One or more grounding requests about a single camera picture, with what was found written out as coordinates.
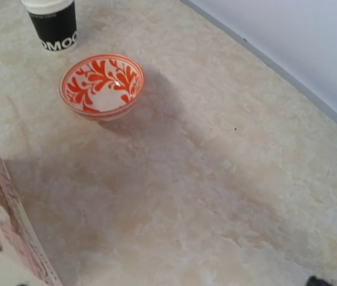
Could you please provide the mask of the white paper takeout bag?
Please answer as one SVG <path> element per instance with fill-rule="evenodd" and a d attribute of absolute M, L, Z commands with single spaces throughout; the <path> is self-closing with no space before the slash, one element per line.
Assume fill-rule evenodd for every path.
<path fill-rule="evenodd" d="M 61 285 L 1 157 L 0 285 Z"/>

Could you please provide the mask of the stack of black paper cups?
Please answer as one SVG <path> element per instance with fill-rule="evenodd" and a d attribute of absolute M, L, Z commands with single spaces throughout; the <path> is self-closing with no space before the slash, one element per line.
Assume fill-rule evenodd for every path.
<path fill-rule="evenodd" d="M 74 0 L 23 1 L 44 49 L 63 52 L 77 43 Z"/>

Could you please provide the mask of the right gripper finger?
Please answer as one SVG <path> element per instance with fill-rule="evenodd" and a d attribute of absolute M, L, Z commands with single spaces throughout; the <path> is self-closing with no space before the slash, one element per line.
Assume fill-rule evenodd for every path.
<path fill-rule="evenodd" d="M 333 284 L 316 276 L 311 276 L 307 280 L 307 286 L 333 286 Z"/>

